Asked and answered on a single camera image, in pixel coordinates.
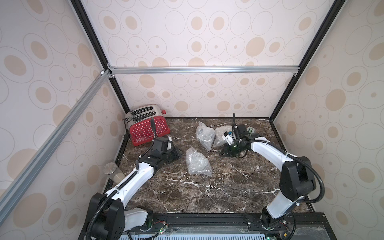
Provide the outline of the bubble wrap sheet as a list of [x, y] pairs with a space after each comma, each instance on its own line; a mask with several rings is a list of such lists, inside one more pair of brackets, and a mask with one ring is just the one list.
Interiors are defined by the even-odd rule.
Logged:
[[198, 122], [199, 126], [196, 131], [196, 138], [204, 149], [210, 151], [215, 139], [215, 130], [207, 127], [204, 123]]
[[213, 169], [208, 158], [194, 148], [186, 150], [186, 164], [190, 175], [213, 176]]
[[218, 148], [226, 143], [226, 140], [223, 139], [225, 132], [231, 132], [232, 126], [221, 126], [215, 129], [215, 141], [213, 143], [214, 148]]

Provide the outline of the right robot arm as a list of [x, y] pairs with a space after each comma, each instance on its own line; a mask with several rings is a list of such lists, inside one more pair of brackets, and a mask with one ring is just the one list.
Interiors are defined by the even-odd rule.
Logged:
[[289, 214], [301, 203], [317, 203], [325, 195], [325, 185], [320, 174], [312, 167], [311, 161], [297, 157], [279, 148], [258, 133], [250, 133], [245, 125], [233, 125], [222, 135], [226, 142], [220, 152], [221, 157], [243, 158], [252, 151], [263, 156], [279, 171], [279, 193], [262, 210], [261, 223], [273, 229], [282, 217]]

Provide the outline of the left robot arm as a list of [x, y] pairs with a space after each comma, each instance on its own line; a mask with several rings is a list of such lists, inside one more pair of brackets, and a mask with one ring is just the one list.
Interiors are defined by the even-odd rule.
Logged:
[[150, 226], [150, 211], [145, 208], [126, 210], [126, 206], [140, 187], [151, 179], [163, 165], [181, 159], [171, 137], [156, 137], [146, 152], [140, 155], [135, 168], [115, 187], [104, 194], [92, 196], [86, 220], [79, 238], [81, 240], [118, 240], [135, 227]]

